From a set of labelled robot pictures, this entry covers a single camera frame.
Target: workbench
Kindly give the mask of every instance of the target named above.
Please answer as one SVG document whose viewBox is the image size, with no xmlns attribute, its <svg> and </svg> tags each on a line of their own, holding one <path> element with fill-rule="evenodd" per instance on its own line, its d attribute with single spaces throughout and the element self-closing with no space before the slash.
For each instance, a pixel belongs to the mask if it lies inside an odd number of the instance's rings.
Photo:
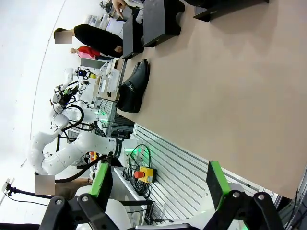
<svg viewBox="0 0 307 230">
<path fill-rule="evenodd" d="M 307 162 L 302 6 L 264 2 L 206 23 L 186 4 L 180 36 L 127 62 L 123 81 L 151 65 L 140 112 L 117 113 L 293 198 Z"/>
</svg>

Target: white wall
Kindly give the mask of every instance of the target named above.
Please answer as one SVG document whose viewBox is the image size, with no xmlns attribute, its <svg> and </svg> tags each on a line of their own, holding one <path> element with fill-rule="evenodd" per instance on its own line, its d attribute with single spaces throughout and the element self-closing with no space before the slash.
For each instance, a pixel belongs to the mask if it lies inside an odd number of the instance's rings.
<svg viewBox="0 0 307 230">
<path fill-rule="evenodd" d="M 33 169 L 26 163 L 30 132 L 48 130 L 49 99 L 56 85 L 63 83 L 65 68 L 77 67 L 80 60 L 69 53 L 71 45 L 55 45 L 53 30 L 71 29 L 84 22 L 86 15 L 102 15 L 100 0 L 2 0 L 0 1 L 0 67 L 2 77 L 0 122 L 0 186 L 7 176 L 14 186 L 34 191 Z M 73 46 L 80 42 L 74 40 Z M 46 150 L 55 150 L 55 143 Z M 60 178 L 74 174 L 67 170 Z M 20 200 L 47 200 L 13 195 Z M 17 203 L 4 198 L 0 222 L 40 223 L 45 207 Z"/>
</svg>

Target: person in black shirt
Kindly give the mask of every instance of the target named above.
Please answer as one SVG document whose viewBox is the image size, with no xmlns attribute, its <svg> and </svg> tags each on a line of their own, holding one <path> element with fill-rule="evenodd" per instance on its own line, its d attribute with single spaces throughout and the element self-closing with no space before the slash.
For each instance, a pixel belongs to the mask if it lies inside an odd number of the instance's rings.
<svg viewBox="0 0 307 230">
<path fill-rule="evenodd" d="M 81 24 L 71 30 L 58 28 L 54 32 L 55 44 L 71 44 L 75 36 L 83 44 L 103 53 L 119 58 L 123 52 L 123 40 L 106 30 Z"/>
</svg>

